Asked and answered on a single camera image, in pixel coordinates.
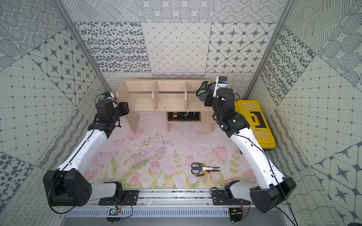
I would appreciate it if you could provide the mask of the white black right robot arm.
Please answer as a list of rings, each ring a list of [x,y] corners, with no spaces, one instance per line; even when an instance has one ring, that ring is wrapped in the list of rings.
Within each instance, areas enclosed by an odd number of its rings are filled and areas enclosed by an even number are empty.
[[[213,108],[213,118],[220,129],[235,143],[248,161],[257,180],[256,187],[241,182],[229,183],[225,190],[229,197],[250,201],[261,212],[267,213],[289,198],[296,183],[281,173],[258,144],[245,117],[235,110],[235,95],[228,88],[216,88],[206,98]]]

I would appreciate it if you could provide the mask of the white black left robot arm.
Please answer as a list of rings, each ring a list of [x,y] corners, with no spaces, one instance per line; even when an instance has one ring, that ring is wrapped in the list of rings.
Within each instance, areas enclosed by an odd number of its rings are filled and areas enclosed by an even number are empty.
[[[49,170],[43,176],[48,204],[52,208],[84,206],[89,201],[123,196],[121,183],[92,185],[85,174],[100,146],[116,127],[120,127],[120,118],[129,114],[128,103],[106,98],[96,104],[96,109],[97,114],[78,147],[56,170]]]

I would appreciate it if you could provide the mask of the green grey microfibre cloth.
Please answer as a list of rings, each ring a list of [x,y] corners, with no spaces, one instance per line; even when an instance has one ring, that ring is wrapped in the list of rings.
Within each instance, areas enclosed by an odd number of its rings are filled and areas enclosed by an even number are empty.
[[[196,97],[198,97],[200,101],[205,102],[209,94],[213,95],[215,90],[215,85],[216,85],[215,82],[213,83],[208,81],[202,82],[202,85],[196,91]]]

